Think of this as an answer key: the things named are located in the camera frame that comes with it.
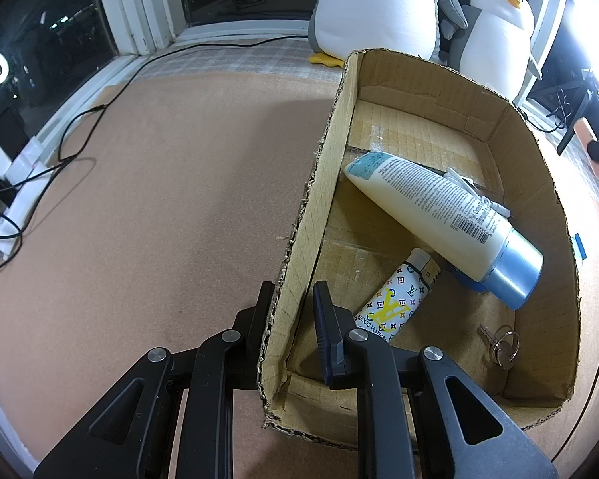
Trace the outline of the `patterned white lighter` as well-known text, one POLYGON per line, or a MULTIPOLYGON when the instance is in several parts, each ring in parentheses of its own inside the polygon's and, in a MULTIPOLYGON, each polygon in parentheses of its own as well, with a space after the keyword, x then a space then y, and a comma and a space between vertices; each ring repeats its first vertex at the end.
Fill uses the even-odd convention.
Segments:
POLYGON ((356 327, 390 342, 429 295, 440 272, 432 255, 415 247, 354 315, 356 327))

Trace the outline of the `keys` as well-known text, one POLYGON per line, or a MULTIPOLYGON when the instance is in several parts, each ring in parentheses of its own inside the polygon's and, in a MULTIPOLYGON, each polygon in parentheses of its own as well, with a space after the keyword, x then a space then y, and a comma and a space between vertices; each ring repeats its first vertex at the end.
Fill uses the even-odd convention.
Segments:
POLYGON ((511 325, 502 325, 491 331, 485 325, 479 325, 478 334, 484 340, 490 362, 501 370, 512 369, 520 353, 520 335, 511 325))

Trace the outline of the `round blue lid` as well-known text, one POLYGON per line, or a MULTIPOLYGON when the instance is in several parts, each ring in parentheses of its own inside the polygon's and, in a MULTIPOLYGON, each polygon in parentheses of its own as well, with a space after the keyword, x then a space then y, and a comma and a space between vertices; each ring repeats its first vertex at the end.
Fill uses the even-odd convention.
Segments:
POLYGON ((475 291, 477 293, 486 293, 488 289, 480 282, 477 282, 473 279, 470 279, 465 273, 462 273, 459 268, 452 268, 452 275, 459 281, 460 284, 464 285, 468 289, 475 291))

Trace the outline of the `white lotion bottle blue cap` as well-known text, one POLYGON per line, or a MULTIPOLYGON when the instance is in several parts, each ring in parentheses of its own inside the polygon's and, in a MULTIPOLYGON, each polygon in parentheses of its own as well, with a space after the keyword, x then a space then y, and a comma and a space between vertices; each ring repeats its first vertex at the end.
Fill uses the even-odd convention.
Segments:
POLYGON ((536 288, 542 253, 493 208, 410 160, 369 151, 346 177, 377 206, 512 310, 536 288))

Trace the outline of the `cardboard box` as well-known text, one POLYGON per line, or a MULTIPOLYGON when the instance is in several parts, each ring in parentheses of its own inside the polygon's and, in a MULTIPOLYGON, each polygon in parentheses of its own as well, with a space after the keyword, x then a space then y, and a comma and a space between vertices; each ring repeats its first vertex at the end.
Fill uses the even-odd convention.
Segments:
POLYGON ((579 280, 567 218, 537 138, 505 99, 447 68, 385 50, 354 54, 337 88, 280 270, 258 362, 267 426, 338 447, 357 443, 354 392, 333 392, 320 371, 311 290, 359 310, 420 245, 343 175, 370 150, 433 170, 459 169, 500 198, 543 254, 538 287, 519 310, 464 287, 444 270, 397 347, 445 351, 546 452, 575 386, 579 280), (489 360, 479 325, 520 335, 514 366, 489 360))

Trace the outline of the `small plush penguin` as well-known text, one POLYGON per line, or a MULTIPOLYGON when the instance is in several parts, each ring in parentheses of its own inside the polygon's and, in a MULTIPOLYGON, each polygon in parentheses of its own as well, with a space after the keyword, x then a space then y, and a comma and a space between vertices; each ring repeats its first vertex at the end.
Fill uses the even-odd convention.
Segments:
POLYGON ((464 28, 441 21, 441 33, 450 41, 449 67, 510 101, 526 73, 541 77, 530 52, 534 14, 527 0, 470 0, 462 12, 464 28))

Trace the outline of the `large plush penguin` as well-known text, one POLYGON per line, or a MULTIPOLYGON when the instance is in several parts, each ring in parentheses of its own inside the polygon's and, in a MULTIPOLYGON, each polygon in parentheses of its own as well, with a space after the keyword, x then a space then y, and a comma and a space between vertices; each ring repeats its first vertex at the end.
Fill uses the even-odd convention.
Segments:
POLYGON ((459 0, 316 0, 309 62, 342 67, 351 53, 368 49, 437 62, 440 38, 467 25, 459 0))

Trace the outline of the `white power strip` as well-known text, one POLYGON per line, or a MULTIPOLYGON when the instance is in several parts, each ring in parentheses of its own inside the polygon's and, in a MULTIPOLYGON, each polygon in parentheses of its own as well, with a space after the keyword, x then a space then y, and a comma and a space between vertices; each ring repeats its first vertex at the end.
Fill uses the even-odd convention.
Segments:
POLYGON ((14 157, 0 144, 0 255, 15 251, 18 232, 30 218, 35 200, 53 170, 41 160, 42 143, 31 137, 14 157))

